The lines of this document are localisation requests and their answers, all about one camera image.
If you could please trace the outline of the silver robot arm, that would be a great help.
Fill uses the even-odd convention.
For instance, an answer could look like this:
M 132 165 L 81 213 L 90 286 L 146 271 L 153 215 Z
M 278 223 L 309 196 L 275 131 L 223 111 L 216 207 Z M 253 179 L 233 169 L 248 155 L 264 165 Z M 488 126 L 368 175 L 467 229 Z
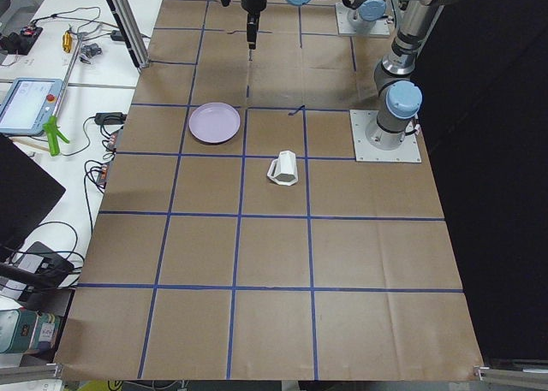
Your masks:
M 286 0 L 302 6 L 311 0 Z M 342 0 L 356 11 L 366 0 Z M 438 9 L 458 0 L 408 0 L 408 8 L 397 22 L 396 34 L 390 50 L 379 61 L 374 81 L 381 99 L 374 121 L 366 127 L 366 138 L 380 150 L 398 148 L 409 133 L 406 128 L 418 114 L 422 93 L 408 81 L 414 71 L 415 61 L 435 23 Z
M 247 44 L 249 50 L 256 49 L 261 12 L 267 0 L 241 0 L 241 7 L 247 12 Z

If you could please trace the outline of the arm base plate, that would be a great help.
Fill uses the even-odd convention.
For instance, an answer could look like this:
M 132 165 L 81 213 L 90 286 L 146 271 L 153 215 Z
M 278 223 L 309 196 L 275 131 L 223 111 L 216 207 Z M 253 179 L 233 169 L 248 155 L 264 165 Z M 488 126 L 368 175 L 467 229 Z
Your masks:
M 358 9 L 336 4 L 337 31 L 341 36 L 388 38 L 390 19 L 385 0 L 367 0 Z
M 385 132 L 377 110 L 350 110 L 355 160 L 360 163 L 421 163 L 419 144 L 410 122 L 401 133 Z

